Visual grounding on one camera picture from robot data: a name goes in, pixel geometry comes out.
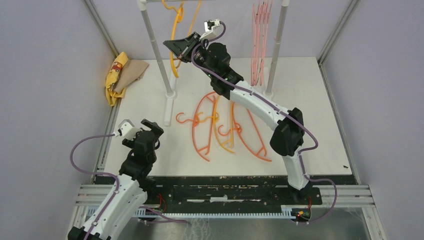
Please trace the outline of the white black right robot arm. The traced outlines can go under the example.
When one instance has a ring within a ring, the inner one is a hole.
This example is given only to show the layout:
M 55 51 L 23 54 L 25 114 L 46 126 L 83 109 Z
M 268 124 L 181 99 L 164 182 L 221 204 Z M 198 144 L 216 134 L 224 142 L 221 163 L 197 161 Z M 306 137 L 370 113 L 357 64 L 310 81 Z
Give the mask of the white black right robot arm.
M 306 201 L 309 177 L 299 157 L 306 132 L 302 111 L 281 107 L 254 90 L 231 68 L 231 56 L 222 43 L 201 38 L 194 32 L 183 39 L 165 40 L 163 45 L 181 62 L 191 63 L 203 71 L 218 95 L 246 108 L 273 131 L 269 144 L 283 159 L 291 186 L 289 199 L 295 204 Z

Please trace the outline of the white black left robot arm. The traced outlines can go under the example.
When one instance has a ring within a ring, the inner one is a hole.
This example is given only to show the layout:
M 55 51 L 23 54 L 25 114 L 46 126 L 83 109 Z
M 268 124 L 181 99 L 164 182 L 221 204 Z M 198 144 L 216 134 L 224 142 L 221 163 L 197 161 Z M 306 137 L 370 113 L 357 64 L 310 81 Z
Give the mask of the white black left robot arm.
M 107 135 L 121 137 L 129 152 L 117 175 L 97 172 L 98 176 L 114 178 L 114 184 L 94 214 L 81 227 L 70 229 L 69 240 L 114 240 L 139 207 L 156 200 L 158 191 L 152 186 L 155 181 L 148 175 L 157 160 L 156 150 L 164 130 L 147 119 L 141 124 L 146 129 L 137 128 L 125 119 L 117 130 Z

